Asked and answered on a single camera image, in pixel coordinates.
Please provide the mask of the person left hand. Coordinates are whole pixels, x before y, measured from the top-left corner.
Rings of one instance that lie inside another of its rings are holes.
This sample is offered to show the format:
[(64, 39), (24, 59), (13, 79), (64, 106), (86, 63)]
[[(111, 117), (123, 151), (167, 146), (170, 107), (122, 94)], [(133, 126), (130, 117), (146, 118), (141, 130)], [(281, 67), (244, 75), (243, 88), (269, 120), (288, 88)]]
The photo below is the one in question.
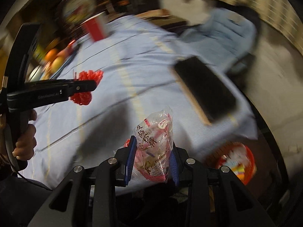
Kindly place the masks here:
[(16, 142), (16, 148), (12, 155), (22, 161), (28, 161), (34, 156), (34, 148), (37, 145), (35, 139), (36, 128), (33, 124), (29, 124), (26, 131)]

